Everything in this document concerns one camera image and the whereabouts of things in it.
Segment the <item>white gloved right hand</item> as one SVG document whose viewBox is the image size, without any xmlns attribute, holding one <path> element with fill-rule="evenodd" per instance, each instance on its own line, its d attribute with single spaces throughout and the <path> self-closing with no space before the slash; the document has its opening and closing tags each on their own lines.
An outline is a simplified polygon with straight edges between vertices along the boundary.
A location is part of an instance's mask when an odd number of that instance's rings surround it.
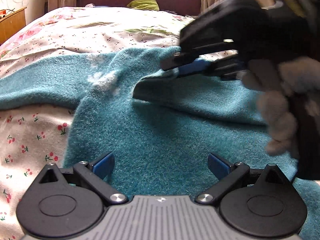
<svg viewBox="0 0 320 240">
<path fill-rule="evenodd" d="M 299 57 L 279 64 L 281 89 L 268 88 L 257 75 L 257 71 L 266 70 L 267 81 L 276 80 L 269 61 L 253 60 L 249 62 L 249 67 L 250 70 L 238 72 L 236 78 L 241 80 L 247 89 L 262 92 L 258 96 L 256 105 L 271 136 L 265 147 L 267 154 L 275 156 L 287 151 L 292 158 L 298 159 L 301 154 L 294 141 L 297 120 L 289 112 L 286 96 L 294 92 L 306 93 L 308 100 L 303 106 L 309 116 L 315 119 L 316 128 L 319 129 L 319 62 L 309 57 Z"/>
</svg>

